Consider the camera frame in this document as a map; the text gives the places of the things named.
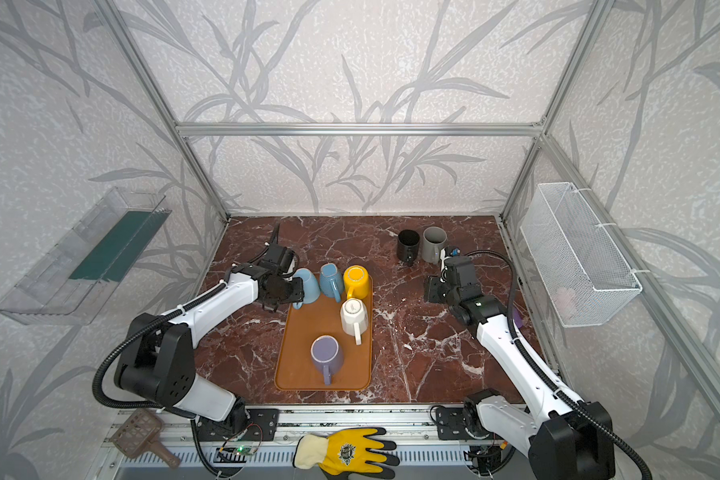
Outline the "grey mug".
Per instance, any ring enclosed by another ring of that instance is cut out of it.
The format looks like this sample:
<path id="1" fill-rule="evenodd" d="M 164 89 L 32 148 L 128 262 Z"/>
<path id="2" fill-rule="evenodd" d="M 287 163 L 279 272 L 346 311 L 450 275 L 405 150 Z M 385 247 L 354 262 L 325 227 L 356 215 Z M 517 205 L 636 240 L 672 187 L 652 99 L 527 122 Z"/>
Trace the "grey mug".
<path id="1" fill-rule="evenodd" d="M 440 227 L 430 226 L 426 228 L 421 239 L 421 258 L 431 264 L 440 261 L 441 252 L 448 240 L 447 233 Z"/>

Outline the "black mug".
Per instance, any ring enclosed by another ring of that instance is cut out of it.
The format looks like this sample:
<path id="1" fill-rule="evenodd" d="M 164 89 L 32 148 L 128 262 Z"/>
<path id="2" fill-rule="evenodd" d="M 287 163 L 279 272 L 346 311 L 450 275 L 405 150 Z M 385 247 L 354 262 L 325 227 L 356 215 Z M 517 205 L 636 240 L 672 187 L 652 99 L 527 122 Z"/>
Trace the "black mug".
<path id="1" fill-rule="evenodd" d="M 405 266 L 411 267 L 418 257 L 420 248 L 420 235 L 417 231 L 405 229 L 397 236 L 396 255 Z"/>

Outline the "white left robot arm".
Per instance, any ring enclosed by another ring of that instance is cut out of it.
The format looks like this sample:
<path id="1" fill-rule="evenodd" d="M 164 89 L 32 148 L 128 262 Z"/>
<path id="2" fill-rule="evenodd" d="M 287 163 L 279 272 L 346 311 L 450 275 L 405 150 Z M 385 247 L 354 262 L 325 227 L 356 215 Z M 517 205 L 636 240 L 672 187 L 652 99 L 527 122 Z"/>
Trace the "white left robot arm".
<path id="1" fill-rule="evenodd" d="M 126 339 L 97 369 L 92 394 L 115 409 L 156 408 L 237 432 L 248 424 L 244 400 L 199 376 L 200 340 L 236 311 L 259 303 L 267 311 L 304 300 L 295 276 L 298 255 L 269 241 L 251 262 L 232 266 L 216 286 L 160 315 L 135 317 Z"/>

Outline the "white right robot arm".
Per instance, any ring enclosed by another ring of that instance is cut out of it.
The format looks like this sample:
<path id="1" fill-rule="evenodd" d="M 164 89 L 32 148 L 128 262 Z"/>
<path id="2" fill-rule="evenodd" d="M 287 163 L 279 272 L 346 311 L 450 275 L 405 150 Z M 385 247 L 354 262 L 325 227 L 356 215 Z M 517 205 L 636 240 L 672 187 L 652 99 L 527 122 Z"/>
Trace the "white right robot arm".
<path id="1" fill-rule="evenodd" d="M 495 433 L 525 455 L 538 479 L 611 479 L 614 451 L 620 449 L 652 476 L 646 461 L 612 430 L 598 402 L 585 402 L 541 359 L 514 320 L 517 280 L 505 301 L 484 293 L 474 255 L 445 254 L 440 272 L 427 279 L 424 298 L 447 305 L 450 313 L 498 361 L 526 403 L 512 406 L 502 395 L 484 391 L 465 402 L 479 435 Z"/>

